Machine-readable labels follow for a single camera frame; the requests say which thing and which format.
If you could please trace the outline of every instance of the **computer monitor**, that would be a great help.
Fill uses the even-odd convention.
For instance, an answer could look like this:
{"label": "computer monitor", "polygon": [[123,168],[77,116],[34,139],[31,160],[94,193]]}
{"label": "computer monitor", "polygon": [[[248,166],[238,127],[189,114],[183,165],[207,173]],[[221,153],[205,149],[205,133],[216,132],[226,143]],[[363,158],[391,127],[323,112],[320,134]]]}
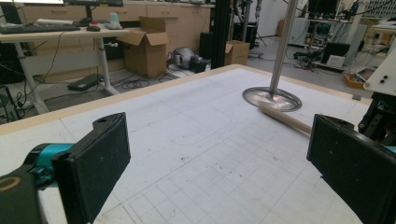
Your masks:
{"label": "computer monitor", "polygon": [[123,7],[122,0],[64,0],[66,6],[85,6],[87,20],[92,20],[91,7]]}
{"label": "computer monitor", "polygon": [[333,18],[337,9],[337,0],[309,0],[309,18]]}

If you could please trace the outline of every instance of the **round metal base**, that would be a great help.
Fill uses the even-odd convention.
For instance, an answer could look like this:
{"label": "round metal base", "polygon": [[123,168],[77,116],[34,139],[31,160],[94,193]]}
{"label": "round metal base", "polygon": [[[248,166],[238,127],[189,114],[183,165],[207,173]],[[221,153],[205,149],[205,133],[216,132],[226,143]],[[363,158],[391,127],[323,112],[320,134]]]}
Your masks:
{"label": "round metal base", "polygon": [[268,87],[249,88],[242,93],[242,96],[251,105],[267,104],[279,111],[294,111],[303,105],[297,96],[282,90],[270,93]]}

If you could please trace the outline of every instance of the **cable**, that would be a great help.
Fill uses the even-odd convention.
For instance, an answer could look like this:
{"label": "cable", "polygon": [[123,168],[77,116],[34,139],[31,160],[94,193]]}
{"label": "cable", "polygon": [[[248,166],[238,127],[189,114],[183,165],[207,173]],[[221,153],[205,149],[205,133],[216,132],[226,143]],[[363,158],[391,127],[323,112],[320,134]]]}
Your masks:
{"label": "cable", "polygon": [[129,78],[131,78],[131,77],[133,77],[133,76],[134,76],[134,74],[131,74],[130,76],[128,76],[128,77],[126,77],[126,78],[123,78],[123,79],[121,79],[121,80],[118,80],[117,82],[112,82],[112,83],[110,83],[110,84],[111,84],[112,86],[114,86],[114,87],[118,87],[120,83],[121,83],[121,85],[122,85],[122,82],[123,82],[124,80],[129,79]]}
{"label": "cable", "polygon": [[170,73],[181,72],[181,73],[183,73],[186,76],[190,75],[190,74],[186,73],[183,69],[174,70],[174,69],[168,68],[167,71],[170,72]]}
{"label": "cable", "polygon": [[46,40],[46,41],[44,41],[43,43],[41,43],[41,44],[35,46],[33,49],[29,49],[28,51],[32,52],[33,50],[38,49],[39,47],[41,47],[42,45],[44,45],[44,44],[47,43],[47,42],[49,42],[49,41]]}
{"label": "cable", "polygon": [[53,68],[53,65],[55,64],[55,59],[56,59],[56,56],[58,55],[59,46],[60,46],[60,44],[61,44],[61,36],[62,36],[63,34],[64,34],[64,31],[61,32],[61,33],[59,34],[59,36],[58,36],[58,44],[57,44],[57,46],[56,46],[55,54],[54,54],[53,57],[52,57],[52,62],[51,62],[51,66],[50,66],[49,70],[47,71],[46,75],[44,75],[43,80],[38,81],[37,85],[35,85],[35,87],[32,88],[28,94],[31,94],[31,93],[35,90],[35,88],[37,88],[39,85],[43,84],[43,83],[46,81],[47,76],[49,75],[50,71],[51,71],[52,68]]}
{"label": "cable", "polygon": [[140,88],[144,88],[144,87],[150,86],[150,85],[153,84],[152,82],[156,82],[157,81],[157,82],[161,82],[162,83],[162,82],[165,82],[167,80],[173,80],[173,78],[167,77],[167,76],[163,76],[163,75],[166,75],[166,73],[159,74],[158,77],[155,77],[155,78],[138,77],[138,79],[123,82],[120,86],[124,90],[134,90],[134,89],[140,89]]}
{"label": "cable", "polygon": [[18,75],[21,75],[21,76],[24,77],[24,73],[20,73],[20,72],[18,72],[18,71],[16,71],[16,70],[13,70],[13,69],[11,69],[11,68],[8,68],[8,67],[6,67],[5,65],[3,65],[3,64],[1,64],[1,63],[0,63],[0,67],[3,67],[4,69],[7,69],[7,70],[10,71],[10,72],[13,72],[13,73],[15,73],[15,74],[18,74]]}
{"label": "cable", "polygon": [[4,103],[4,101],[1,101],[1,106],[4,108],[4,113],[6,114],[6,120],[7,122],[10,122],[9,116],[8,116],[8,111],[7,111],[7,107],[6,104],[8,104],[8,102]]}

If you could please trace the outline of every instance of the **table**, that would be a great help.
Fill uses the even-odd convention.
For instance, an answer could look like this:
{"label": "table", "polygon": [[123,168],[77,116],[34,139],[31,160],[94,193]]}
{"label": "table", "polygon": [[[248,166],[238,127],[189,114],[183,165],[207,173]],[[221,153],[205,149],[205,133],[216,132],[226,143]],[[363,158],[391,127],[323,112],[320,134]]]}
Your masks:
{"label": "table", "polygon": [[[49,112],[44,101],[41,99],[37,90],[35,89],[35,81],[33,76],[47,74],[51,72],[62,72],[73,69],[102,66],[103,77],[105,80],[105,90],[110,94],[117,94],[118,92],[111,86],[107,61],[106,51],[104,46],[104,37],[128,35],[127,30],[107,30],[102,29],[100,32],[88,32],[86,30],[72,31],[72,32],[50,32],[50,33],[33,33],[33,34],[17,34],[17,35],[1,35],[1,43],[15,44],[18,57],[21,62],[23,73],[26,77],[26,82],[32,92],[34,101],[33,104],[37,113],[43,114]],[[27,57],[23,53],[21,43],[32,41],[45,40],[63,40],[71,38],[95,38],[98,43],[98,50],[83,51],[78,53],[68,53],[59,55],[44,55],[44,56],[30,56]]]}
{"label": "table", "polygon": [[[360,223],[306,160],[309,136],[243,100],[270,79],[229,65],[1,125],[0,174],[125,112],[132,159],[95,223]],[[308,125],[317,113],[358,124],[370,103],[285,77],[279,88],[303,101],[288,114]],[[41,196],[49,223],[65,223],[58,190]]]}

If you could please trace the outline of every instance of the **keyboard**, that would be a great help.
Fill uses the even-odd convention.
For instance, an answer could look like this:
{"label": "keyboard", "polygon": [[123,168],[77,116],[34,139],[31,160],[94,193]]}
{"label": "keyboard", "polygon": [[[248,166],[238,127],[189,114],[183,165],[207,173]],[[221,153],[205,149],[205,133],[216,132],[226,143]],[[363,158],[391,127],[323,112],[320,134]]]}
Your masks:
{"label": "keyboard", "polygon": [[29,33],[45,33],[45,32],[61,32],[61,31],[77,31],[80,30],[79,27],[74,25],[15,25],[15,26],[5,26],[0,27],[0,33],[3,35],[12,34],[29,34]]}

